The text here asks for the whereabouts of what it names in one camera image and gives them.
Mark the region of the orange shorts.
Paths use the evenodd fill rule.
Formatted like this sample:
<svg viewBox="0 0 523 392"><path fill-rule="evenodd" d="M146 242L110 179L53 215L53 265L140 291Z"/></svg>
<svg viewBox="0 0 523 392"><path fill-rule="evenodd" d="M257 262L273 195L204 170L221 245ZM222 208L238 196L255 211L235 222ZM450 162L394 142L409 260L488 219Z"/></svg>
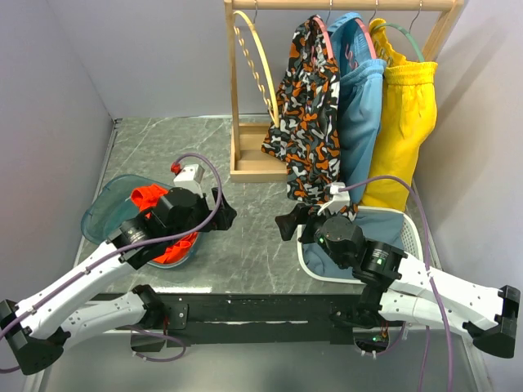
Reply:
<svg viewBox="0 0 523 392"><path fill-rule="evenodd" d="M152 184L135 188L131 192L131 200L139 209L144 211L149 207L155 207L159 199L168 193L168 190L160 185ZM164 254L154 258L150 263L158 267L173 267L185 261L199 238L199 233L189 234L178 240L174 245L167 247Z"/></svg>

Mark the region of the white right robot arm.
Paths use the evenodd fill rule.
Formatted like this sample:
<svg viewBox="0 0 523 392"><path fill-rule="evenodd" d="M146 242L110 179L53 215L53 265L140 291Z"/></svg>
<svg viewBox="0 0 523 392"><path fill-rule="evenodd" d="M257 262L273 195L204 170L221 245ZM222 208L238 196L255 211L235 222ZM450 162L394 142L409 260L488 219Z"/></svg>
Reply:
<svg viewBox="0 0 523 392"><path fill-rule="evenodd" d="M359 300L348 310L335 310L333 321L367 329L395 321L439 327L469 338L487 354L514 357L518 289L485 287L434 269L398 247L366 238L347 217L304 203L275 223L284 241L296 237L318 245L363 283Z"/></svg>

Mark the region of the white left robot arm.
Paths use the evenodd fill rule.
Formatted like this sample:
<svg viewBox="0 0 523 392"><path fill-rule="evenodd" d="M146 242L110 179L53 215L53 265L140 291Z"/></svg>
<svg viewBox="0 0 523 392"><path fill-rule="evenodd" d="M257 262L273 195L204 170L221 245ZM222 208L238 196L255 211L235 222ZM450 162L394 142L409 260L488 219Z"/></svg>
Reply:
<svg viewBox="0 0 523 392"><path fill-rule="evenodd" d="M15 371L32 375L50 367L73 345L119 327L146 329L164 322L166 310L149 285L105 304L86 307L102 289L163 255L194 232L228 230L237 216L222 191L204 195L175 187L124 221L84 262L39 293L1 303L1 336L16 358Z"/></svg>

